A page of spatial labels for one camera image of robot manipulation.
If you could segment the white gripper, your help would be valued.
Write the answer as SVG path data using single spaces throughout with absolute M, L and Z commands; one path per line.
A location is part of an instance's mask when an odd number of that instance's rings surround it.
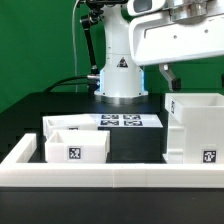
M 160 64 L 171 91 L 181 79 L 162 63 L 224 55 L 224 0 L 129 0 L 127 10 L 133 61 Z

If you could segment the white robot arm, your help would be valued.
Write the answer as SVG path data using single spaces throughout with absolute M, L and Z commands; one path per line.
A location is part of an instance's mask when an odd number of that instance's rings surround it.
M 142 68 L 157 65 L 172 91 L 170 64 L 224 55 L 224 0 L 86 0 L 92 24 L 103 21 L 106 63 L 97 99 L 132 103 L 148 96 Z

